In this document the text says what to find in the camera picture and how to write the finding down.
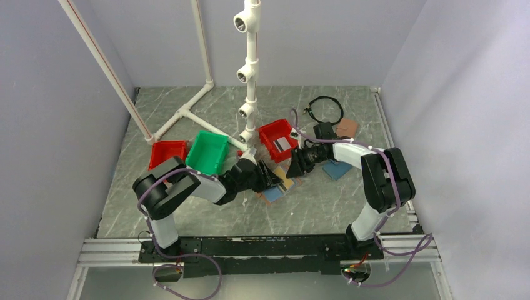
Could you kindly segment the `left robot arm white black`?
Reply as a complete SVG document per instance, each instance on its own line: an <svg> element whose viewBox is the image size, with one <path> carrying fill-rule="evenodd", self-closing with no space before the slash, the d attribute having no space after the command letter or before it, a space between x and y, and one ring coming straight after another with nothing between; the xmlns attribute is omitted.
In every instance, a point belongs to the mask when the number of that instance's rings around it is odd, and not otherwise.
<svg viewBox="0 0 530 300"><path fill-rule="evenodd" d="M132 189L138 198L137 207L157 242L155 255L170 263L180 252L174 213L185 200L195 197L222 206L240 192L261 193L282 183L263 160L241 158L223 174L207 175L175 156L137 178Z"/></svg>

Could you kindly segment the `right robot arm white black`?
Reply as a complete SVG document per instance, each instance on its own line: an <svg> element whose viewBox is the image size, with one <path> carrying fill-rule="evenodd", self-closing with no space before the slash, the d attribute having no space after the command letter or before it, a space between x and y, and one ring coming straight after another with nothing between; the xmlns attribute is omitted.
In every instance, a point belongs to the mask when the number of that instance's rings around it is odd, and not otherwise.
<svg viewBox="0 0 530 300"><path fill-rule="evenodd" d="M328 160L361 170L366 203L357 219L347 227L344 243L347 256L360 259L374 243L374 233L380 230L383 220L415 197L413 179L397 147L379 149L353 139L340 139L330 122L315 125L314 133L310 145L292 149L286 176L303 176L317 163Z"/></svg>

